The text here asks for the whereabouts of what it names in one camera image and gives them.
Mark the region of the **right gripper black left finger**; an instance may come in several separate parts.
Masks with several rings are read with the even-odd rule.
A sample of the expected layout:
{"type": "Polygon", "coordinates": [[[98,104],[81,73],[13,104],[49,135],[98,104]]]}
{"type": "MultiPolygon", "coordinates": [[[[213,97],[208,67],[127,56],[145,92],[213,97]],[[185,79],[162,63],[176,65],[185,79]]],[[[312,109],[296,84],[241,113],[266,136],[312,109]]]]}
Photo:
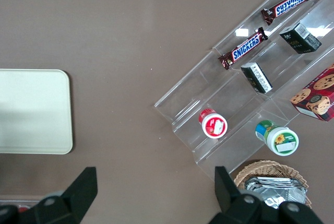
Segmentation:
{"type": "Polygon", "coordinates": [[[97,171],[86,167],[61,194],[44,198],[19,215],[20,223],[81,223],[98,193],[97,171]]]}

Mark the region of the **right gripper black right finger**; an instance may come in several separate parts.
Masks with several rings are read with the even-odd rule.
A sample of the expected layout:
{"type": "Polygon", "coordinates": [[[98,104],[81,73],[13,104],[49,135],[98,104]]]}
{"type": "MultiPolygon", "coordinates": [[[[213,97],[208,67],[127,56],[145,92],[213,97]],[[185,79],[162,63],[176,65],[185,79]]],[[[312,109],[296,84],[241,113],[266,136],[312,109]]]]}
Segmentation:
{"type": "Polygon", "coordinates": [[[215,167],[214,190],[221,211],[210,223],[277,223],[277,213],[258,197],[242,194],[224,166],[215,167]]]}

